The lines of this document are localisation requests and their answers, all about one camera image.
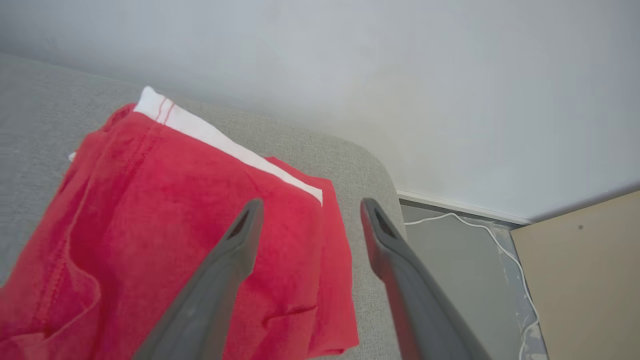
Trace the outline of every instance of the gray upholstery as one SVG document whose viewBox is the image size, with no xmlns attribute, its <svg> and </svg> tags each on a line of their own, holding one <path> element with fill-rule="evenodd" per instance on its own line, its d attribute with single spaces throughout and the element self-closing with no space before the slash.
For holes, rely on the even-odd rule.
<svg viewBox="0 0 640 360">
<path fill-rule="evenodd" d="M 66 171 L 67 156 L 142 86 L 0 54 L 0 283 L 38 224 Z M 353 255 L 353 302 L 360 345 L 343 359 L 399 359 L 384 287 L 369 267 L 360 223 L 363 197 L 380 202 L 404 234 L 400 205 L 385 167 L 351 142 L 247 113 L 169 95 L 262 156 L 331 179 Z"/>
</svg>

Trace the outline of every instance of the white cable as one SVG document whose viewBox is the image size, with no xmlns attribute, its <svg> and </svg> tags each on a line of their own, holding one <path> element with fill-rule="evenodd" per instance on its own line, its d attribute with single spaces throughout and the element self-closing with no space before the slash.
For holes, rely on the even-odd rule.
<svg viewBox="0 0 640 360">
<path fill-rule="evenodd" d="M 441 218 L 444 218 L 444 217 L 448 217 L 448 216 L 456 217 L 463 224 L 467 224 L 467 225 L 472 226 L 472 227 L 481 227 L 484 230 L 486 230 L 486 232 L 489 233 L 489 235 L 491 235 L 491 238 L 493 239 L 493 242 L 496 244 L 496 246 L 498 246 L 498 248 L 500 250 L 502 250 L 507 256 L 509 256 L 509 259 L 513 260 L 513 262 L 516 263 L 516 265 L 518 265 L 518 269 L 520 269 L 520 276 L 522 277 L 522 286 L 524 287 L 524 293 L 527 295 L 527 300 L 529 300 L 529 303 L 531 304 L 531 309 L 533 309 L 533 313 L 536 315 L 536 320 L 533 323 L 529 324 L 529 326 L 524 328 L 524 330 L 522 331 L 522 334 L 521 334 L 522 344 L 520 345 L 520 352 L 518 353 L 518 359 L 522 359 L 522 351 L 524 350 L 524 345 L 525 345 L 525 342 L 527 341 L 527 332 L 529 330 L 531 330 L 534 326 L 536 326 L 540 322 L 540 316 L 538 315 L 538 310 L 533 305 L 533 300 L 531 300 L 531 295 L 529 294 L 529 289 L 527 288 L 527 281 L 524 279 L 524 270 L 522 270 L 522 265 L 520 265 L 520 262 L 518 262 L 516 257 L 514 255 L 512 255 L 510 252 L 508 252 L 504 247 L 502 247 L 502 245 L 500 245 L 498 240 L 495 238 L 495 235 L 493 235 L 493 233 L 491 232 L 491 230 L 489 230 L 488 227 L 483 226 L 483 225 L 470 224 L 470 223 L 464 221 L 462 218 L 460 218 L 458 216 L 458 214 L 455 214 L 455 213 L 446 213 L 446 214 L 440 215 L 439 217 L 423 218 L 423 219 L 418 220 L 418 221 L 405 222 L 404 224 L 405 225 L 415 225 L 415 224 L 419 224 L 421 222 L 425 222 L 425 221 L 429 221 L 429 220 L 438 220 L 438 219 L 441 219 Z"/>
</svg>

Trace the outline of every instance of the red fabric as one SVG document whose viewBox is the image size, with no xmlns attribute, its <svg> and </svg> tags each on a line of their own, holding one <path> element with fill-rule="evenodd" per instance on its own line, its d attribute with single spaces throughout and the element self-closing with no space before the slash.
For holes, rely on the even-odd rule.
<svg viewBox="0 0 640 360">
<path fill-rule="evenodd" d="M 3 359 L 128 359 L 243 206 L 264 199 L 225 359 L 306 359 L 358 344 L 351 254 L 329 180 L 308 193 L 133 105 L 89 134 L 0 290 Z"/>
</svg>

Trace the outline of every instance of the white trim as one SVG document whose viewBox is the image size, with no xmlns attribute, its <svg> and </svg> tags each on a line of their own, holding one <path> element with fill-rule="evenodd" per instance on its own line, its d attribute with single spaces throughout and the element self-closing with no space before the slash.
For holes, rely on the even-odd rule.
<svg viewBox="0 0 640 360">
<path fill-rule="evenodd" d="M 429 195 L 423 195 L 419 193 L 407 192 L 404 190 L 396 189 L 398 197 L 403 200 L 419 202 L 421 204 L 427 204 L 432 206 L 438 206 L 439 208 L 445 208 L 454 211 L 462 211 L 464 213 L 479 215 L 482 217 L 492 218 L 501 221 L 512 222 L 518 225 L 530 225 L 535 223 L 533 220 L 516 217 L 514 215 L 499 213 L 497 211 L 487 210 L 483 208 L 477 208 L 475 206 L 462 204 L 455 201 L 449 201 L 445 199 L 439 199 Z"/>
<path fill-rule="evenodd" d="M 311 194 L 322 205 L 321 189 L 305 184 L 288 172 L 268 162 L 262 156 L 236 144 L 220 130 L 216 129 L 215 126 L 177 106 L 173 101 L 156 93 L 149 86 L 142 90 L 140 101 L 138 101 L 133 111 L 142 113 L 160 124 L 167 125 L 185 135 L 209 144 L 253 168 L 274 175 L 285 183 Z"/>
</svg>

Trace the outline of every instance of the white wall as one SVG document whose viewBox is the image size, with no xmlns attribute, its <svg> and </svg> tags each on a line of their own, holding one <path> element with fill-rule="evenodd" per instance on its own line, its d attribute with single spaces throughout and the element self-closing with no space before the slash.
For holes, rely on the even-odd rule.
<svg viewBox="0 0 640 360">
<path fill-rule="evenodd" d="M 640 184 L 637 0 L 4 0 L 0 49 L 353 140 L 522 218 Z"/>
</svg>

